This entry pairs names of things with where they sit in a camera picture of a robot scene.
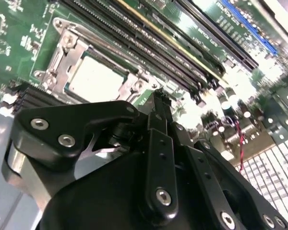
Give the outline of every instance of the dimm slot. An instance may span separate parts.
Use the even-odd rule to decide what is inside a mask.
[[[152,57],[147,53],[140,52],[138,48],[134,48],[130,46],[128,42],[124,39],[117,37],[117,35],[108,31],[108,27],[104,25],[96,15],[92,14],[89,10],[87,10],[83,5],[76,1],[70,0],[59,0],[59,2],[64,5],[66,8],[70,9],[71,11],[75,12],[79,17],[85,20],[87,23],[94,23],[98,29],[103,31],[107,34],[107,37],[111,38],[114,42],[119,44],[121,47],[129,50],[129,52],[135,53],[135,56],[140,57],[140,59],[145,60],[145,62],[152,66],[157,71],[164,73],[164,75],[168,76],[172,81],[179,84],[182,88],[188,91],[196,91],[197,87],[194,82],[186,79],[179,71],[175,70],[175,68],[168,69],[166,66],[160,65],[155,61],[152,61]]]
[[[161,25],[166,27],[171,33],[172,31],[175,31],[179,36],[182,37],[182,39],[184,40],[183,42],[187,42],[195,49],[199,50],[205,59],[207,59],[209,62],[213,62],[214,65],[218,66],[222,74],[225,73],[223,65],[213,55],[205,51],[200,45],[194,42],[182,29],[180,29],[173,22],[171,22],[164,14],[155,9],[151,3],[149,3],[147,0],[139,0],[139,3],[143,5],[148,10],[148,12],[158,18],[157,23],[160,23],[159,21],[161,21]]]
[[[188,15],[212,40],[236,59],[248,71],[253,71],[258,63],[225,33],[213,20],[211,20],[199,7],[188,0],[173,0],[173,3],[182,12]]]
[[[198,74],[201,74],[202,76],[204,73],[202,73],[199,69],[192,69],[191,63],[188,63],[187,60],[185,60],[183,57],[179,56],[179,54],[175,53],[176,56],[173,56],[169,50],[170,47],[166,47],[166,44],[160,45],[160,41],[156,40],[154,37],[152,37],[149,32],[144,31],[144,29],[139,24],[134,24],[134,21],[130,21],[129,18],[126,17],[125,14],[119,15],[119,12],[117,12],[115,9],[111,9],[108,6],[104,5],[104,3],[101,3],[100,1],[87,1],[90,5],[90,7],[93,7],[93,9],[99,10],[98,12],[102,12],[102,15],[106,15],[107,18],[111,18],[113,20],[112,26],[115,24],[117,27],[124,28],[124,32],[129,37],[136,37],[138,42],[142,42],[145,48],[149,48],[150,50],[154,50],[155,48],[153,45],[158,46],[158,49],[162,50],[166,55],[162,55],[162,58],[164,60],[167,60],[168,63],[171,63],[172,65],[176,65],[179,67],[180,71],[183,72],[185,75],[189,76],[189,78],[194,79],[193,76],[198,76]]]

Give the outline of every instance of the green circuit board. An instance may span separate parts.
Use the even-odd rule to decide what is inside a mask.
[[[203,33],[199,26],[192,22],[174,2],[170,0],[145,1],[153,5],[156,10],[182,29],[202,50],[209,53],[210,56],[213,56],[220,62],[225,62],[228,59],[226,51]],[[267,50],[256,41],[256,39],[248,33],[248,30],[235,20],[224,7],[220,7],[218,1],[208,1],[210,5],[203,5],[203,1],[199,0],[193,1],[218,23],[220,27],[227,31],[248,53],[253,55],[255,60],[259,56],[265,57],[266,59],[270,58],[275,61],[276,65],[279,65],[284,72],[288,71],[288,53],[284,51],[285,49],[282,49],[283,46],[281,45],[284,41],[273,31],[273,28],[269,26],[259,12],[248,4],[249,1],[238,0],[236,2],[240,9],[252,11],[250,15],[254,16],[254,23],[261,28],[267,28],[264,36],[269,38],[271,44],[278,50],[277,56],[269,56]],[[164,30],[165,33],[170,34],[162,24],[158,23],[151,15],[147,15],[147,12],[139,1],[126,0],[126,3],[136,9],[140,14],[146,15],[147,19],[157,25],[161,30]],[[39,80],[34,76],[34,71],[47,68],[60,37],[52,25],[54,17],[68,19],[94,30],[94,25],[88,26],[79,17],[57,3],[50,4],[47,0],[0,0],[0,100],[10,80],[24,80],[35,85],[39,84]],[[179,39],[177,39],[177,43],[180,46],[184,46]],[[191,49],[189,52],[198,57],[196,49]],[[214,68],[213,65],[207,63],[205,60],[203,60],[203,63],[211,69]],[[254,73],[259,75],[260,66]],[[250,77],[250,75],[250,73],[245,73],[246,78]],[[257,83],[260,85],[262,78],[263,77],[253,77],[252,79],[255,81],[255,85]]]

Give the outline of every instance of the motherboard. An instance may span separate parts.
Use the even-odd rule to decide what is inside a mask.
[[[65,104],[139,107],[162,89],[193,133],[232,122],[229,107],[260,119],[258,99],[288,76],[271,18],[257,0],[0,0],[0,111],[29,83]]]

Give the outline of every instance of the electronic component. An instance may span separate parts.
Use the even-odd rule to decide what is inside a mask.
[[[23,109],[59,105],[65,105],[65,103],[28,83],[7,88],[1,103],[1,106],[5,107],[11,115],[15,115]]]
[[[260,41],[273,55],[277,54],[277,50],[262,36],[258,34],[256,29],[241,15],[241,13],[228,0],[221,0],[221,3],[230,10],[230,12],[249,30],[249,32]]]
[[[89,56],[83,58],[68,89],[89,102],[107,102],[119,97],[124,78]]]
[[[194,23],[201,28],[214,42],[222,46],[229,55],[247,70],[252,71],[258,67],[258,63],[230,37],[219,26],[212,21],[199,7],[188,0],[175,0],[174,3],[182,11],[193,19]]]
[[[134,102],[146,90],[159,88],[156,79],[121,50],[112,49],[121,56],[102,53],[100,45],[107,42],[85,27],[62,18],[55,18],[53,26],[61,34],[59,43],[48,68],[35,71],[45,89],[66,100]]]

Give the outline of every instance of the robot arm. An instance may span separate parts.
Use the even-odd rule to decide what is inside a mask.
[[[190,141],[162,92],[141,111],[113,101],[15,117],[2,172],[44,211],[40,230],[288,229],[209,142]],[[81,154],[104,149],[124,154],[75,180]]]

